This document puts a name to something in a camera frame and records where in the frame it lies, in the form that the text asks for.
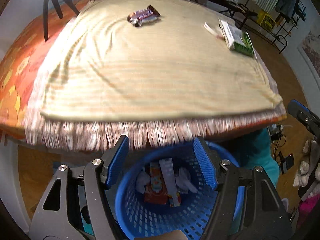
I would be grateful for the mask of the green white cardboard box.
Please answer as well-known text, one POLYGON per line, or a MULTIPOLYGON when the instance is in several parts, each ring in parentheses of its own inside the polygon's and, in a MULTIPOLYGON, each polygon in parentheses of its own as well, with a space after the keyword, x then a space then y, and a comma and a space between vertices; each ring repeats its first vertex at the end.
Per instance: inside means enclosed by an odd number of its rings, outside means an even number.
POLYGON ((254 57, 254 47, 247 32, 224 20, 219 20, 219 27, 229 50, 254 57))

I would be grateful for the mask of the purple candy bar wrapper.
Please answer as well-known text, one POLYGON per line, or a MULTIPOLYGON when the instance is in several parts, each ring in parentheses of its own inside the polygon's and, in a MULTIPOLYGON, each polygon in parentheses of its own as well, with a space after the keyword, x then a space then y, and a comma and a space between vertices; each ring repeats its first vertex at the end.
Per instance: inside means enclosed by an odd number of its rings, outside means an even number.
POLYGON ((155 22, 160 16, 160 13, 152 5, 148 5, 146 9, 137 10, 129 14, 127 22, 139 28, 144 24, 155 22))

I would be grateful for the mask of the crumpled white paper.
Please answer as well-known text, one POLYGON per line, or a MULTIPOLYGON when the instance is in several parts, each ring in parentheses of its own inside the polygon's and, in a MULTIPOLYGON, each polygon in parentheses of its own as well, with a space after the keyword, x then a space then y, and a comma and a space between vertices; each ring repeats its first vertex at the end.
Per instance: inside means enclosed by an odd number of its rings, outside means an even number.
POLYGON ((181 194, 198 193, 198 189, 190 181, 190 173, 184 167, 180 167, 178 174, 175 175, 176 185, 181 194))

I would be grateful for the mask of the white plush toy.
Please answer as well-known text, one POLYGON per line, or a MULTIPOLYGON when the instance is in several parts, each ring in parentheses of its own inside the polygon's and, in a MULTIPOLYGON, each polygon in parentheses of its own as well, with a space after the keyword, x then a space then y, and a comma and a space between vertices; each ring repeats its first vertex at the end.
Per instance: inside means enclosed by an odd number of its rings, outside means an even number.
POLYGON ((305 187, 314 169, 315 180, 319 182, 319 144, 314 140, 307 140, 302 150, 303 157, 295 174, 293 186, 305 187))

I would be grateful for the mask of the teal cloth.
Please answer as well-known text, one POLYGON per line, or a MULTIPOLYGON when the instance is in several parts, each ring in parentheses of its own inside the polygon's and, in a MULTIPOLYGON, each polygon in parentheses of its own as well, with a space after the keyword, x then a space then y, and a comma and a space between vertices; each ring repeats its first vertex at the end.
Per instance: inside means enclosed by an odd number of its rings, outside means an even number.
POLYGON ((280 169, 271 156, 271 141, 267 128, 223 141, 220 145, 237 160, 240 167, 253 169, 261 166, 274 187, 277 186, 280 169))

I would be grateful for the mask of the red snack wrapper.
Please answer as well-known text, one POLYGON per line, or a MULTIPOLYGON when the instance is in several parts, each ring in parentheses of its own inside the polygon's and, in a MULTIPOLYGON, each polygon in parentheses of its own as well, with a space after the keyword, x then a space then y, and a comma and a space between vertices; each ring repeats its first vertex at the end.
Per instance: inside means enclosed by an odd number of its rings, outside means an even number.
POLYGON ((150 182, 145 187, 144 201, 151 204, 165 205, 168 201, 168 192, 159 163, 149 163, 149 171, 150 182))

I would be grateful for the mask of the blue plastic laundry basket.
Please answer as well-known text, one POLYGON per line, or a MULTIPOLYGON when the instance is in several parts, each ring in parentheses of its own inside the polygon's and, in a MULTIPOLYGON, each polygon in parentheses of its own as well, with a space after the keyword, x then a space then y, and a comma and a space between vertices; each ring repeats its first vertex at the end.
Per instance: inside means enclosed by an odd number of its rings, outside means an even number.
POLYGON ((123 176, 117 190, 115 211, 117 221, 128 239, 158 236, 181 230, 188 239, 200 239, 217 198, 217 191, 204 180, 194 154, 193 143, 155 149, 144 155, 123 176), (197 193, 181 195, 179 207, 151 204, 136 190, 138 175, 151 162, 172 158, 175 168, 184 167, 197 193))

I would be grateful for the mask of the pink cloth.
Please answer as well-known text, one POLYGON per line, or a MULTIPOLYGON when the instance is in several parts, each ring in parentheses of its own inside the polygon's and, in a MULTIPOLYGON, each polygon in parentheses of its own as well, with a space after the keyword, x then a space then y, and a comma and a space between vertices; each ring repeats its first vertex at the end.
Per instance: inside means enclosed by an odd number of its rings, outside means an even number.
POLYGON ((303 222, 308 217, 309 213, 312 211, 312 209, 317 204, 318 200, 320 198, 320 195, 316 195, 313 197, 308 197, 306 200, 301 201, 298 206, 298 220, 297 220, 297 228, 300 228, 303 222))

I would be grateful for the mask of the yellow crate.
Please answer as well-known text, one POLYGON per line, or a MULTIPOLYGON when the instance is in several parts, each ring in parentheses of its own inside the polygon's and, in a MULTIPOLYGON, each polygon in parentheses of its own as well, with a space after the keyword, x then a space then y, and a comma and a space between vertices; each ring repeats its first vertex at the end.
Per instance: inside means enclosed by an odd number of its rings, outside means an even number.
POLYGON ((270 33, 276 25, 276 22, 267 12, 260 10, 258 12, 257 24, 270 33))

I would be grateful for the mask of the yellow striped blanket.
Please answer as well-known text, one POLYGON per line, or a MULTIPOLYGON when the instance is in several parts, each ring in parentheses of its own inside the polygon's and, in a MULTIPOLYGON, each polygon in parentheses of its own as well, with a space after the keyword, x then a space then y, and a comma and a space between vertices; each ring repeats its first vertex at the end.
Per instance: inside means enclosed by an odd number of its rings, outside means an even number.
POLYGON ((220 15, 186 0, 95 0, 55 42, 42 115, 69 121, 211 118, 276 108, 257 59, 233 52, 204 28, 220 15), (134 11, 160 18, 137 28, 134 11))

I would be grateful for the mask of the black clothes rack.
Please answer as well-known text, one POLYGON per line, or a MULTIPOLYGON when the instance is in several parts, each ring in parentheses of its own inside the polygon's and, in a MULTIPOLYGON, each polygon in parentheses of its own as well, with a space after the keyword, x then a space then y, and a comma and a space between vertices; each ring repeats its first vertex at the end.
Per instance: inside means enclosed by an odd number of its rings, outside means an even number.
POLYGON ((245 5, 257 13, 243 20, 242 27, 263 38, 281 54, 299 24, 306 21, 302 0, 245 0, 245 5))

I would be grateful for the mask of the dark hanging jacket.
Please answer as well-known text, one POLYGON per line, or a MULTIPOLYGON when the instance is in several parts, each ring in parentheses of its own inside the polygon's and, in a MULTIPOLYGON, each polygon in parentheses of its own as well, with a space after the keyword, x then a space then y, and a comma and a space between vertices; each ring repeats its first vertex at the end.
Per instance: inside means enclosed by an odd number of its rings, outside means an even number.
POLYGON ((289 23, 294 14, 297 14, 304 22, 306 20, 306 13, 299 0, 278 0, 275 7, 276 12, 280 13, 286 23, 289 23))

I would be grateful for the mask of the orange floral bedspread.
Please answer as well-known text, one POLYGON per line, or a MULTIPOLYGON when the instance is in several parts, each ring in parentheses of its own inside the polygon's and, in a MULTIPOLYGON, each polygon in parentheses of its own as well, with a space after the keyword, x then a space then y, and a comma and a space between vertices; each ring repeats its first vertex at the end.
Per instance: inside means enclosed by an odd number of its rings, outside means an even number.
MULTIPOLYGON (((191 140, 197 136, 212 136, 255 126, 285 117, 283 100, 274 109, 258 112, 218 115, 211 118, 180 118, 161 121, 69 121, 50 119, 41 114, 44 90, 50 76, 46 62, 58 51, 55 42, 71 28, 68 23, 50 17, 55 34, 43 42, 40 20, 34 19, 12 44, 1 62, 1 128, 26 137, 30 144, 60 147, 81 147, 82 140, 95 147, 107 148, 122 134, 136 148, 145 144, 166 145, 191 140)), ((253 57, 266 71, 273 91, 277 85, 261 58, 253 57)))

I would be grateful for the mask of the black tripod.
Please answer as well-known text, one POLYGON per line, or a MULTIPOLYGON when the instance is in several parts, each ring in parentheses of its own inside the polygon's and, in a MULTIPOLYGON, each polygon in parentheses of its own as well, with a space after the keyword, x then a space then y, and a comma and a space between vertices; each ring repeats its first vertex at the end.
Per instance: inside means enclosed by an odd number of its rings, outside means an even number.
MULTIPOLYGON (((72 0, 62 0, 65 2, 69 8, 78 16, 80 14, 80 11, 76 8, 75 4, 72 2, 72 0)), ((57 13, 57 16, 59 19, 63 18, 63 12, 60 7, 60 3, 58 0, 51 0, 52 5, 57 13)), ((49 17, 49 0, 43 0, 43 35, 44 35, 44 41, 48 41, 48 17, 49 17)))

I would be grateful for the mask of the wall picture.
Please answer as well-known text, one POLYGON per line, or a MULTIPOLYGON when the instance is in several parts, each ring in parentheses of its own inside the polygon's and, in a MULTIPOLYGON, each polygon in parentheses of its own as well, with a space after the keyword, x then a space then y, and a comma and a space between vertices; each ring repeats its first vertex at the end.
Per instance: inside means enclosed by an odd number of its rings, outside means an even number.
POLYGON ((319 31, 310 31, 298 49, 319 76, 319 31))

